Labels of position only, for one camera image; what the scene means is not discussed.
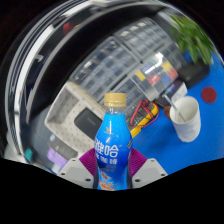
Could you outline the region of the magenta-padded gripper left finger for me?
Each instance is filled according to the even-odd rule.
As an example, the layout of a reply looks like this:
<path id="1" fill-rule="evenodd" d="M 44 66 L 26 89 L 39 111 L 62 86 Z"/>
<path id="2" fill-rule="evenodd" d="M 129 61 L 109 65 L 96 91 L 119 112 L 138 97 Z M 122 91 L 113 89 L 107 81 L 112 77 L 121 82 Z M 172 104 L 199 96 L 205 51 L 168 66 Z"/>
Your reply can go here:
<path id="1" fill-rule="evenodd" d="M 95 149 L 90 149 L 78 159 L 70 159 L 58 176 L 84 188 L 97 188 L 98 168 Z"/>

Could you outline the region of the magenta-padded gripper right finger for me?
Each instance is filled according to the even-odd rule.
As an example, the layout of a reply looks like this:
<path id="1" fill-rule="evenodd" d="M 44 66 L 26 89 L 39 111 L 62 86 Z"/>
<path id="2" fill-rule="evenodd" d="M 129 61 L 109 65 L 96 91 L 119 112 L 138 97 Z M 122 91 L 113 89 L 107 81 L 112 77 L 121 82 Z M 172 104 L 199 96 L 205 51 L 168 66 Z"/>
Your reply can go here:
<path id="1" fill-rule="evenodd" d="M 135 189 L 148 185 L 167 176 L 167 172 L 155 158 L 147 159 L 133 148 L 128 163 L 128 188 Z"/>

